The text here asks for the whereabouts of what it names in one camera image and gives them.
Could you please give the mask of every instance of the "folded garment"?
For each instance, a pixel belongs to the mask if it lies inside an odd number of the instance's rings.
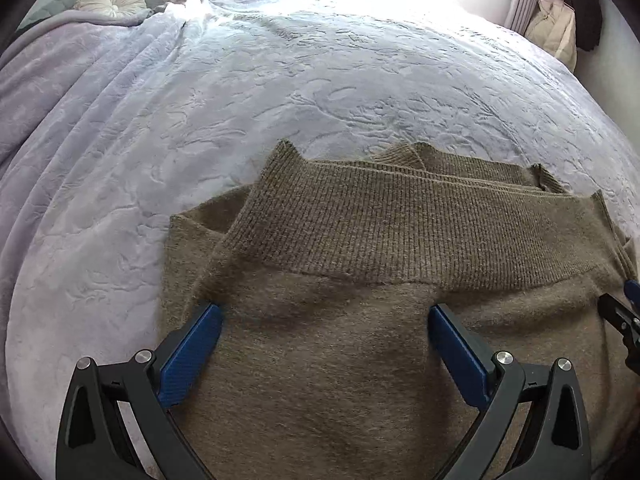
[[[251,187],[172,217],[163,330],[198,300],[225,312],[175,413],[198,455],[221,480],[430,478],[476,416],[427,342],[446,302],[521,362],[574,362],[602,464],[637,384],[596,311],[636,276],[602,194],[427,145],[377,159],[308,161],[283,141]]]

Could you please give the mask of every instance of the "cream pleated pillow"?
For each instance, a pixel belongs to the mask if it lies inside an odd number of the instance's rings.
[[[132,16],[146,9],[145,0],[78,0],[76,10],[98,12],[111,18]]]

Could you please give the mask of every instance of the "white blanket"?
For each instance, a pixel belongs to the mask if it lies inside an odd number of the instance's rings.
[[[34,29],[3,59],[2,415],[44,480],[76,360],[157,344],[169,215],[251,183],[278,139],[309,158],[428,140],[544,162],[640,232],[639,157],[508,30],[410,0],[174,1],[134,27]]]

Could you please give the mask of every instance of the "ribbed knit waistband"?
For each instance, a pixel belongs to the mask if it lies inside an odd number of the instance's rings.
[[[222,246],[268,266],[368,283],[515,290],[622,257],[588,197],[271,154]]]

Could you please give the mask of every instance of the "black garment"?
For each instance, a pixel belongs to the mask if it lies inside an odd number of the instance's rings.
[[[575,45],[593,50],[600,43],[602,10],[600,0],[565,0],[575,10]]]

